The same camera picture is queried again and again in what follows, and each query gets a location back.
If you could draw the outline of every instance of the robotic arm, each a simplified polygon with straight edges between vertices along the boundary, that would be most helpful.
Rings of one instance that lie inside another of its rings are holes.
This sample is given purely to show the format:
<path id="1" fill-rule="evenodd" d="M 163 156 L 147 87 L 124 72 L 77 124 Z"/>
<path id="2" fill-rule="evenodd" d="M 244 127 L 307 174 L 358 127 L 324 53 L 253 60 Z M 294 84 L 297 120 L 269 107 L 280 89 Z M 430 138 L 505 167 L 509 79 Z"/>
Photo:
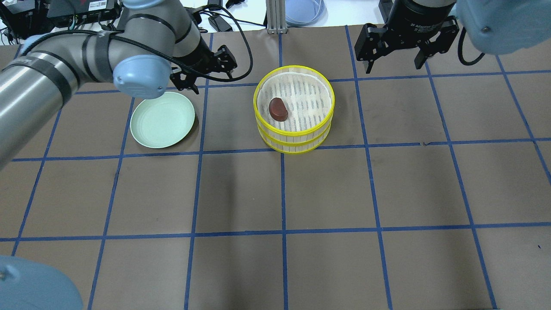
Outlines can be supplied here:
<path id="1" fill-rule="evenodd" d="M 370 73 L 380 57 L 418 47 L 414 63 L 422 68 L 428 58 L 448 52 L 459 33 L 456 16 L 450 16 L 454 4 L 464 25 L 462 37 L 468 32 L 483 54 L 509 54 L 551 37 L 551 0 L 380 0 L 385 25 L 364 25 L 354 46 L 356 60 Z M 459 50 L 464 65 L 483 54 L 467 62 Z"/>
<path id="2" fill-rule="evenodd" d="M 212 52 L 180 1 L 125 0 L 124 5 L 129 15 L 123 33 L 68 30 L 32 36 L 21 57 L 2 71 L 0 169 L 84 83 L 110 82 L 130 96 L 150 99 L 165 92 L 169 77 L 179 90 L 198 93 L 198 76 L 228 82 L 250 73 L 251 55 L 249 70 L 231 76 L 237 67 L 231 52 L 225 45 Z M 171 63 L 180 70 L 174 72 Z M 206 76 L 210 72 L 229 78 Z"/>

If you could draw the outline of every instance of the metal post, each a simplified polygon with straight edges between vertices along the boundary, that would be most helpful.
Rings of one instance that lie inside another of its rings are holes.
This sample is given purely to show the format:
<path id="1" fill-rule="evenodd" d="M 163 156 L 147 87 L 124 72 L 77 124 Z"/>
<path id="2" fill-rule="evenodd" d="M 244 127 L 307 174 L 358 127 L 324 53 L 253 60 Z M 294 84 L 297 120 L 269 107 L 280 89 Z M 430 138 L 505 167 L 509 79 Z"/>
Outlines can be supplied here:
<path id="1" fill-rule="evenodd" d="M 287 33 L 285 0 L 266 0 L 267 30 L 269 34 Z"/>

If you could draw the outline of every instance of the white label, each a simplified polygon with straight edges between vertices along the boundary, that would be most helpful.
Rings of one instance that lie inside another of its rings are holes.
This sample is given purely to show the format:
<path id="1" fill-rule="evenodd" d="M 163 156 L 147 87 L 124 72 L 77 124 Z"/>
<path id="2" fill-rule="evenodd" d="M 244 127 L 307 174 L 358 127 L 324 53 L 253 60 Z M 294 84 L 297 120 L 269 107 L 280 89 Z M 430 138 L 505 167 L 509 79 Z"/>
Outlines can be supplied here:
<path id="1" fill-rule="evenodd" d="M 107 7 L 107 0 L 90 2 L 88 11 L 103 10 Z"/>

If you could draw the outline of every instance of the round plate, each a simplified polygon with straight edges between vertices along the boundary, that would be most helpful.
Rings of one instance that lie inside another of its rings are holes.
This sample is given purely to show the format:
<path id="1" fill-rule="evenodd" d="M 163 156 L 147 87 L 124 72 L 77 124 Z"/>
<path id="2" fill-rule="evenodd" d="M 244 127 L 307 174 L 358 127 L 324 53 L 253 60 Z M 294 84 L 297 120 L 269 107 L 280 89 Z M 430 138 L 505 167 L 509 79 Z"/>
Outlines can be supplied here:
<path id="1" fill-rule="evenodd" d="M 191 101 L 182 94 L 166 92 L 136 107 L 130 118 L 130 133 L 145 147 L 169 147 L 189 133 L 194 121 Z"/>

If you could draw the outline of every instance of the black band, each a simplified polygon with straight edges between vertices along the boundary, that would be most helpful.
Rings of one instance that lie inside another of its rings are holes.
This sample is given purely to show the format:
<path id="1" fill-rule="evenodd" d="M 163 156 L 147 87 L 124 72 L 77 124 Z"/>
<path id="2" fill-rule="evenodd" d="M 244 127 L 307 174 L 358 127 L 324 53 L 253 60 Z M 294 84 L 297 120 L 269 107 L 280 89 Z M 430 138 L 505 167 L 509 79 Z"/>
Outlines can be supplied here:
<path id="1" fill-rule="evenodd" d="M 32 56 L 22 56 L 15 59 L 4 70 L 17 66 L 31 68 L 50 79 L 57 89 L 59 89 L 61 97 L 63 98 L 63 105 L 65 105 L 65 103 L 67 103 L 71 98 L 71 85 L 65 76 L 61 74 L 61 72 L 56 69 L 52 63 Z"/>
<path id="2" fill-rule="evenodd" d="M 174 27 L 172 27 L 171 24 L 169 24 L 166 20 L 164 20 L 160 17 L 157 17 L 155 15 L 150 15 L 150 14 L 134 14 L 134 15 L 128 17 L 126 22 L 128 23 L 131 19 L 134 19 L 134 18 L 147 18 L 147 19 L 154 20 L 158 23 L 161 23 L 161 24 L 165 25 L 168 29 L 170 29 L 170 31 L 172 31 L 172 33 L 174 34 L 174 37 L 176 37 L 176 30 L 174 30 Z"/>
<path id="3" fill-rule="evenodd" d="M 109 42 L 115 31 L 100 31 L 96 38 L 95 60 L 96 68 L 105 81 L 113 81 L 113 68 L 109 62 Z"/>
<path id="4" fill-rule="evenodd" d="M 183 36 L 182 36 L 181 38 L 179 38 L 178 40 L 176 40 L 175 44 L 178 44 L 178 43 L 180 43 L 183 39 L 185 39 L 185 38 L 187 37 L 187 35 L 190 33 L 192 27 L 193 27 L 193 23 L 190 23 L 190 27 L 187 28 L 186 33 L 184 33 Z"/>
<path id="5" fill-rule="evenodd" d="M 54 53 L 48 52 L 48 51 L 42 51 L 42 50 L 33 51 L 33 53 L 42 53 L 42 54 L 46 54 L 46 55 L 52 56 L 53 58 L 55 58 L 55 59 L 57 59 L 57 60 L 63 62 L 63 63 L 71 70 L 71 72 L 73 72 L 74 77 L 77 79 L 78 87 L 80 87 L 80 77 L 78 76 L 77 70 L 75 70 L 74 67 L 73 67 L 68 61 L 66 61 L 65 59 L 61 58 L 60 55 L 54 54 Z"/>
<path id="6" fill-rule="evenodd" d="M 92 38 L 91 35 L 87 36 L 84 42 L 82 43 L 82 62 L 84 63 L 84 69 L 86 70 L 86 73 L 92 80 L 96 83 L 100 83 L 100 81 L 94 76 L 92 71 L 90 70 L 90 66 L 88 65 L 88 55 L 86 53 L 86 48 L 88 47 L 88 41 Z"/>

